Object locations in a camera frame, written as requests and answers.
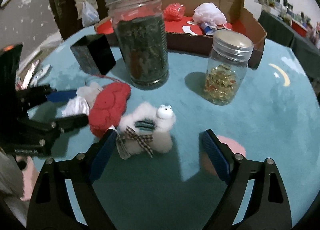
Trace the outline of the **black box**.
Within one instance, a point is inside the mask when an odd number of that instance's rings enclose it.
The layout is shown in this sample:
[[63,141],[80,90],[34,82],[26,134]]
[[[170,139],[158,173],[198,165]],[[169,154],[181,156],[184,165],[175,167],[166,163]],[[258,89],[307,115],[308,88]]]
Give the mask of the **black box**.
[[106,75],[116,65],[107,37],[104,34],[83,36],[71,46],[80,68],[89,75]]

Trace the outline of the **blue white cloth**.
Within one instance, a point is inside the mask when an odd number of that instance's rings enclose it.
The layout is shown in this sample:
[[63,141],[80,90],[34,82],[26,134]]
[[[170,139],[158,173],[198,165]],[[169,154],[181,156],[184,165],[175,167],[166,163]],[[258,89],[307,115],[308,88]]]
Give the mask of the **blue white cloth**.
[[210,25],[207,22],[200,23],[200,29],[202,30],[203,34],[207,36],[212,36],[217,31],[216,26]]

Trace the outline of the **small jar gold lid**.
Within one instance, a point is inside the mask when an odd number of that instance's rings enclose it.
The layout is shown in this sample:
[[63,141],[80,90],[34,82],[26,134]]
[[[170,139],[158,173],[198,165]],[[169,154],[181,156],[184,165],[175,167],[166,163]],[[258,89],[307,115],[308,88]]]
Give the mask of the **small jar gold lid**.
[[216,105],[227,105],[234,99],[248,69],[253,43],[245,35],[218,30],[204,80],[204,95]]

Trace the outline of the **dark green tablecloth table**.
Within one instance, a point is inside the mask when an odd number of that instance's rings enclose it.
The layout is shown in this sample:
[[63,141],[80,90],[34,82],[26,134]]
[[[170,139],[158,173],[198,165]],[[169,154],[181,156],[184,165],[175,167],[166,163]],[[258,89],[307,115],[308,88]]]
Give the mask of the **dark green tablecloth table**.
[[261,12],[258,22],[265,29],[267,39],[291,48],[305,73],[310,78],[319,79],[319,49],[310,40],[266,11]]

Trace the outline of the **beige fluffy sock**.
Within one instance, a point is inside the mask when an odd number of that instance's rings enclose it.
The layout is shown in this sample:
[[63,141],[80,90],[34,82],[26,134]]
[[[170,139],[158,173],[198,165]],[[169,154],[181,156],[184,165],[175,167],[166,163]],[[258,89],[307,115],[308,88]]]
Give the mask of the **beige fluffy sock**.
[[90,85],[78,88],[76,95],[84,98],[91,109],[93,108],[97,95],[99,95],[101,91],[103,91],[103,87],[97,82],[92,82]]

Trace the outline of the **plastic bag on door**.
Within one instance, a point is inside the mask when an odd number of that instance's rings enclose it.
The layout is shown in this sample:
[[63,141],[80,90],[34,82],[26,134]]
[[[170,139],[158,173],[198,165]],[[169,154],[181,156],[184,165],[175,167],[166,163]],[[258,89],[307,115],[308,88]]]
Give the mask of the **plastic bag on door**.
[[100,21],[97,10],[86,0],[82,4],[82,25],[88,27]]

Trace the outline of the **pink mesh sponge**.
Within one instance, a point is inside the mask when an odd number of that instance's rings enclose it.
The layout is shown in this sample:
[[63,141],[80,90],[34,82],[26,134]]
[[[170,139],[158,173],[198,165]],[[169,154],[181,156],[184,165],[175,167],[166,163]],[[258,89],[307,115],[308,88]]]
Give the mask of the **pink mesh sponge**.
[[165,21],[181,21],[185,13],[185,6],[180,3],[168,5],[164,11]]

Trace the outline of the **red rabbit plush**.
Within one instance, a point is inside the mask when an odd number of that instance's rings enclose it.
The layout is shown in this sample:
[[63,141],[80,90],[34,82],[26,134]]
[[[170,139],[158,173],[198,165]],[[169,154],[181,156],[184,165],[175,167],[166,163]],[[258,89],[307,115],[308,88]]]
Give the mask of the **red rabbit plush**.
[[129,84],[113,82],[97,95],[88,116],[88,124],[94,136],[101,138],[109,127],[118,126],[130,94]]

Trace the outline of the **white mesh bath loofah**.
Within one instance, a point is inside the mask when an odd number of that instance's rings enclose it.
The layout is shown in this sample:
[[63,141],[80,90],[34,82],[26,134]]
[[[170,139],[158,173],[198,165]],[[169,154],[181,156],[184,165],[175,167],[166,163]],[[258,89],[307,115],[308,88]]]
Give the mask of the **white mesh bath loofah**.
[[227,23],[225,15],[213,2],[202,3],[195,8],[193,21],[197,24],[204,22],[210,25],[223,25]]

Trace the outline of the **large jar metal lid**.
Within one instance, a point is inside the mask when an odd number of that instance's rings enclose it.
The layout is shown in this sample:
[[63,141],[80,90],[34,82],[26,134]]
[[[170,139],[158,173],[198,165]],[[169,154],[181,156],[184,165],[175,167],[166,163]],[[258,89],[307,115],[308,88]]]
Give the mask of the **large jar metal lid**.
[[125,67],[133,85],[151,90],[169,77],[161,0],[105,0]]

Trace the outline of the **white fluffy rabbit scrunchie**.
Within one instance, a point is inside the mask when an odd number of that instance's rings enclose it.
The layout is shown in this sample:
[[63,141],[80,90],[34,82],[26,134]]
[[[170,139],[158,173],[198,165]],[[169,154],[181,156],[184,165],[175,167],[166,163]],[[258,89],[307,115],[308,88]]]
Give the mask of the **white fluffy rabbit scrunchie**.
[[154,107],[148,102],[140,104],[132,113],[120,119],[117,138],[119,156],[127,160],[132,155],[167,153],[172,149],[170,130],[176,116],[170,105]]

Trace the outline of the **cardboard box red bottom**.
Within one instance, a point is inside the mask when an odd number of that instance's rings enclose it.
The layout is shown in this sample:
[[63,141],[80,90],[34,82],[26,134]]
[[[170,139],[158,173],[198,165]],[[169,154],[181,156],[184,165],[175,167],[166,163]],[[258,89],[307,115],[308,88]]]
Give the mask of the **cardboard box red bottom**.
[[244,0],[105,0],[108,19],[96,27],[120,48],[135,77],[169,68],[169,50],[208,55],[215,50],[256,69],[266,31]]

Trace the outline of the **white sock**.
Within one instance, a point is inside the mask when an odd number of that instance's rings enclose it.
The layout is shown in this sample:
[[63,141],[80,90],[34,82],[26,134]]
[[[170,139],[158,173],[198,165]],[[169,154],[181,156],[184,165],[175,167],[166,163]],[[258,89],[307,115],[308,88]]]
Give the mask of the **white sock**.
[[76,116],[76,115],[89,115],[89,105],[87,101],[81,97],[76,96],[70,99],[65,107],[61,111],[63,117]]

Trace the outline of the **teal table cover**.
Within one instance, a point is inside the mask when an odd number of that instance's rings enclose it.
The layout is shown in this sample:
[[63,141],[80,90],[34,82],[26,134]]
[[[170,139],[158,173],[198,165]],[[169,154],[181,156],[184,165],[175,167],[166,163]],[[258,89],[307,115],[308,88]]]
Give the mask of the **teal table cover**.
[[133,88],[127,113],[143,102],[170,105],[176,115],[167,154],[122,160],[112,154],[93,184],[117,229],[202,229],[226,184],[204,168],[201,134],[242,145],[250,160],[274,159],[296,224],[319,192],[319,103],[292,50],[267,40],[256,70],[248,70],[233,101],[218,106],[203,93],[207,59],[170,52],[168,81]]

